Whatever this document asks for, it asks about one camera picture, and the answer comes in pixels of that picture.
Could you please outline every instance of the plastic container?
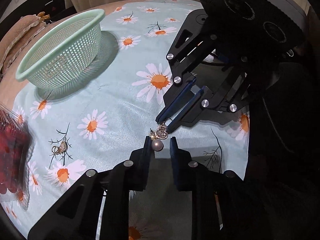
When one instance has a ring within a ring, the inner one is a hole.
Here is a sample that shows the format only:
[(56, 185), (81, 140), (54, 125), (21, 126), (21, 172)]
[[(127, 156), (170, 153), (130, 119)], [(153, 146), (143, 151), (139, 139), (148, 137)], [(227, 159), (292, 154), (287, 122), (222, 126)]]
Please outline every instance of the plastic container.
[(77, 14), (48, 31), (21, 60), (16, 79), (57, 89), (83, 75), (100, 49), (103, 9)]
[(12, 194), (23, 184), (30, 134), (18, 121), (17, 115), (0, 105), (0, 202), (13, 200)]

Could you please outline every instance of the cushion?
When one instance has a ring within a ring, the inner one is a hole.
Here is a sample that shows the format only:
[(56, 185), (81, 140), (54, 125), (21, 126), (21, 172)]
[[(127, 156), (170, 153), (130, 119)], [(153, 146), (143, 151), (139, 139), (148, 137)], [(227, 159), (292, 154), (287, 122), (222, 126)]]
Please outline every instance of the cushion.
[(34, 15), (27, 15), (22, 17), (0, 41), (0, 69), (7, 57), (9, 51), (17, 43), (22, 36), (30, 30), (31, 27), (37, 26), (40, 22), (40, 17)]
[(7, 68), (11, 65), (11, 63), (15, 60), (15, 58), (20, 54), (20, 52), (27, 46), (27, 44), (44, 28), (46, 27), (45, 22), (40, 22), (37, 26), (31, 27), (29, 31), (27, 31), (24, 36), (17, 41), (17, 43), (12, 47), (7, 57), (3, 62), (3, 66), (1, 69), (1, 73), (5, 73)]

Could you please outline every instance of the light blue tablecloth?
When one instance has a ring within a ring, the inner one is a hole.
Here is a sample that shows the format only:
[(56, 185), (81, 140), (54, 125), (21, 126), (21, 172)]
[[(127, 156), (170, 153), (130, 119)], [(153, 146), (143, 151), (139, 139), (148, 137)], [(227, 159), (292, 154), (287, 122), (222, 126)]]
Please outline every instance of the light blue tablecloth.
[[(191, 0), (150, 0), (117, 8), (100, 24), (107, 31), (103, 32), (104, 51), (96, 60), (97, 69), (88, 71), (90, 82), (83, 80), (81, 89), (73, 84), (50, 95), (28, 84), (18, 94), (13, 110), (28, 121), (34, 138), (26, 172), (28, 185), (19, 200), (1, 204), (25, 237), (84, 171), (112, 169), (143, 147), (150, 128), (157, 127), (163, 94), (172, 85), (166, 54), (188, 13), (198, 8), (201, 4)], [(216, 114), (221, 115), (217, 120), (227, 121), (180, 127), (171, 136), (177, 138), (180, 148), (203, 162), (204, 153), (218, 146), (213, 131), (223, 150), (222, 172), (231, 169), (243, 178), (249, 112)], [(65, 158), (63, 165), (63, 160), (54, 158), (49, 170), (52, 146), (60, 145), (49, 141), (63, 139), (58, 131), (67, 130), (72, 159)], [(215, 170), (220, 158), (218, 151)], [(178, 193), (172, 184), (167, 139), (164, 150), (152, 160), (147, 191), (131, 200), (129, 226), (149, 239), (182, 239), (190, 232), (190, 205), (189, 193)], [(183, 225), (181, 217), (186, 220)]]

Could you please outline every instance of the basket mesh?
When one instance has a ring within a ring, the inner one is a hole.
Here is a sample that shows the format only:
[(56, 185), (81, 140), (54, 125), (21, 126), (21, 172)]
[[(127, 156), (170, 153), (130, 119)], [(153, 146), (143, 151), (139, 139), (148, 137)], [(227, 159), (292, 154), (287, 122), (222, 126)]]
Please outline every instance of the basket mesh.
[[(79, 20), (55, 33), (30, 57), (23, 71), (30, 68), (39, 59), (93, 19)], [(100, 39), (101, 29), (98, 23), (84, 33), (75, 43), (68, 44), (63, 48), (63, 52), (57, 54), (53, 60), (45, 62), (41, 69), (28, 77), (29, 81), (43, 89), (56, 89), (78, 78), (97, 55), (100, 48)]]

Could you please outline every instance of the basket rim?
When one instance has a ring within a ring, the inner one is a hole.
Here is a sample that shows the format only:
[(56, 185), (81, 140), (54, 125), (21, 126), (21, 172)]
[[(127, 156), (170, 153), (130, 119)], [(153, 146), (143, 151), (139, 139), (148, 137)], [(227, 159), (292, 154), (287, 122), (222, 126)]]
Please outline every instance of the basket rim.
[[(47, 41), (49, 38), (51, 38), (56, 32), (62, 30), (66, 26), (70, 25), (71, 23), (81, 20), (84, 17), (94, 17), (92, 21), (87, 23), (85, 26), (77, 30), (75, 33), (70, 35), (68, 38), (66, 38), (62, 43), (60, 43), (58, 46), (50, 50), (46, 55), (44, 55), (40, 60), (38, 60), (36, 63), (34, 63), (30, 68), (28, 68), (25, 71), (22, 71), (23, 66), (28, 62), (31, 55), (37, 51), (42, 44)], [(63, 21), (62, 23), (58, 24), (54, 28), (52, 28), (50, 31), (48, 31), (44, 36), (42, 36), (32, 47), (31, 49), (25, 54), (23, 59), (21, 60), (17, 71), (16, 71), (16, 80), (19, 82), (26, 80), (28, 77), (32, 76), (34, 73), (36, 73), (39, 69), (42, 68), (44, 62), (48, 62), (54, 59), (54, 57), (57, 54), (60, 54), (65, 46), (70, 43), (76, 42), (80, 37), (84, 35), (84, 33), (87, 33), (89, 30), (94, 28), (97, 24), (99, 24), (103, 18), (105, 17), (105, 11), (103, 9), (93, 9), (89, 11), (85, 11), (79, 14), (76, 14), (69, 19)]]

